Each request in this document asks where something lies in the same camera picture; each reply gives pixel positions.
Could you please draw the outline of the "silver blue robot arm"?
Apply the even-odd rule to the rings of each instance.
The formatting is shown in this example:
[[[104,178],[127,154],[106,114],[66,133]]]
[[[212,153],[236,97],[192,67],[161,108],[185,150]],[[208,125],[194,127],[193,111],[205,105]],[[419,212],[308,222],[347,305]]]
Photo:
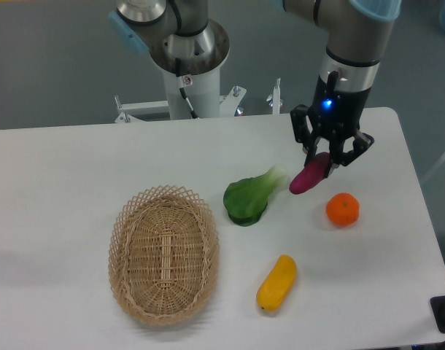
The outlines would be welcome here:
[[[324,173],[348,166],[374,140],[360,117],[383,57],[399,1],[281,1],[280,7],[328,32],[314,98],[291,113],[295,140],[312,163],[329,143]],[[134,52],[147,53],[163,72],[174,119],[220,115],[219,70],[229,53],[224,28],[206,1],[118,1],[109,13],[115,33]]]

